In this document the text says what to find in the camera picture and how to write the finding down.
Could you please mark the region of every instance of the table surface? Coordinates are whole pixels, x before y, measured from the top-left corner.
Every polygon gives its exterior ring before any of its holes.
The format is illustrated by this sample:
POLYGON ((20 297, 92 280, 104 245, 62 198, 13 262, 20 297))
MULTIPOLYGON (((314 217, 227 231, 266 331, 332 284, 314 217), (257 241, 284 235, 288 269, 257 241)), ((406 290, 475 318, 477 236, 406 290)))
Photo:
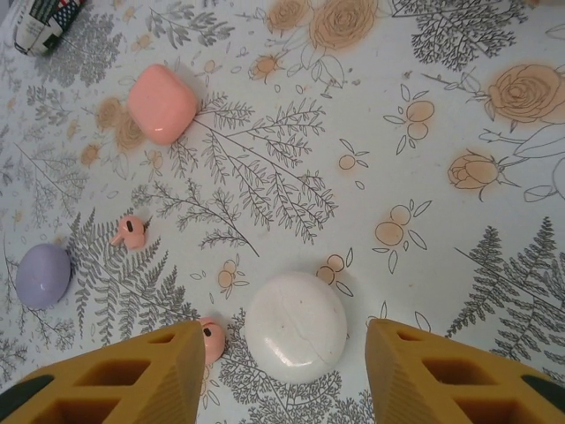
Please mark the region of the table surface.
POLYGON ((562 7, 92 3, 47 57, 13 48, 14 10, 2 25, 0 385, 206 315, 230 347, 205 373, 203 423, 372 422, 372 316, 565 382, 562 7), (169 148, 125 111, 154 63, 201 99, 169 148), (145 248, 111 247, 132 211, 145 248), (32 310, 14 278, 43 242, 76 268, 32 310), (348 318, 336 370, 300 386, 258 369, 243 332, 289 270, 331 284, 348 318))

